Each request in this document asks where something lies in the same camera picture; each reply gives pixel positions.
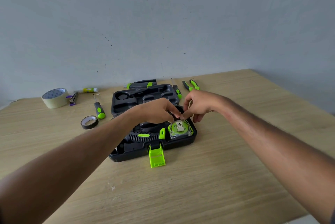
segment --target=green latch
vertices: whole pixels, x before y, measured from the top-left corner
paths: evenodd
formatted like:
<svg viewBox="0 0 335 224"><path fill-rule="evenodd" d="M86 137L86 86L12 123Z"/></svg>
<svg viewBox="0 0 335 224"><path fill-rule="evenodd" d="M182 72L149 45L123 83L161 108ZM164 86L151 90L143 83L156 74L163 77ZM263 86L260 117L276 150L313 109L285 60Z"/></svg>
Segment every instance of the green latch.
<svg viewBox="0 0 335 224"><path fill-rule="evenodd" d="M163 148L161 144L159 144L158 149L154 150L151 150L151 146L149 146L149 158L150 158L150 166L152 168L165 165Z"/></svg>

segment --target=screwdriver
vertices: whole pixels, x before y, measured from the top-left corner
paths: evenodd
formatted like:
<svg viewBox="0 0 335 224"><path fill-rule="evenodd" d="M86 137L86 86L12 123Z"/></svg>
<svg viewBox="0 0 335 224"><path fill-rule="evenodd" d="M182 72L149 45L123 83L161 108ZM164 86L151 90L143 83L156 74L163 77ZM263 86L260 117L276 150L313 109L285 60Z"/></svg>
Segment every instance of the screwdriver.
<svg viewBox="0 0 335 224"><path fill-rule="evenodd" d="M106 117L106 114L103 108L101 107L100 102L96 101L95 95L93 95L93 97L95 100L94 107L95 107L96 115L98 116L98 118L104 119Z"/></svg>

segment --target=green pliers handle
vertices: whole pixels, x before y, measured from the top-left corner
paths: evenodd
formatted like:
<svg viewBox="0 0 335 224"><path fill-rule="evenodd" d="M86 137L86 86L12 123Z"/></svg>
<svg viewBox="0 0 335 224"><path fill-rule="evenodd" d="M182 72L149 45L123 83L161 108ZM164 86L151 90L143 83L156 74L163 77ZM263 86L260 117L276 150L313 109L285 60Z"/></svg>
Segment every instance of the green pliers handle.
<svg viewBox="0 0 335 224"><path fill-rule="evenodd" d="M185 80L183 80L183 85L184 85L184 87L185 87L187 90L189 90L189 91L192 91L193 89L200 90L200 87L198 86L197 83L195 83L194 80L190 79L190 83L191 83L192 86L189 86L189 85L185 82Z"/></svg>

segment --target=small green tab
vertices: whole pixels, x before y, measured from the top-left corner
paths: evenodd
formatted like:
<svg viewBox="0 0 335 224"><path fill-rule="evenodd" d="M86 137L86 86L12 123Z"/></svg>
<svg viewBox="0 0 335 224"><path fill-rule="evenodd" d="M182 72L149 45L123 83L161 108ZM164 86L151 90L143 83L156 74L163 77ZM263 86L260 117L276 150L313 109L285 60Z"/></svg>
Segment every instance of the small green tab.
<svg viewBox="0 0 335 224"><path fill-rule="evenodd" d="M161 144L159 144L159 146L160 146L159 149L154 150L151 150L151 146L149 146L150 166L152 168L165 165L163 148Z"/></svg>
<svg viewBox="0 0 335 224"><path fill-rule="evenodd" d="M161 129L159 132L159 139L165 139L165 128Z"/></svg>
<svg viewBox="0 0 335 224"><path fill-rule="evenodd" d="M98 118L99 119L104 119L106 117L106 114L105 113L100 113L98 114Z"/></svg>

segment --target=wooden table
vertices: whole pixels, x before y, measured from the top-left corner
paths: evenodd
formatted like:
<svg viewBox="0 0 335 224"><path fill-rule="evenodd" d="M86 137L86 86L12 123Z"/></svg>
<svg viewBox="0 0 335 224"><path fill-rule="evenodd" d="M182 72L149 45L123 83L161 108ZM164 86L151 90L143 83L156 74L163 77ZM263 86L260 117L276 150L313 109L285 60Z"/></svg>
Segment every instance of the wooden table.
<svg viewBox="0 0 335 224"><path fill-rule="evenodd" d="M335 117L257 73L191 78L335 156ZM185 96L182 80L160 83L178 84ZM107 114L100 125L112 118L112 94L120 89L99 95ZM1 110L0 177L84 133L79 123L94 115L93 102L91 94L81 94L73 107L48 109L31 98ZM150 168L149 157L107 158L46 223L284 223L307 214L223 117L207 114L196 127L193 144L165 151L166 166Z"/></svg>

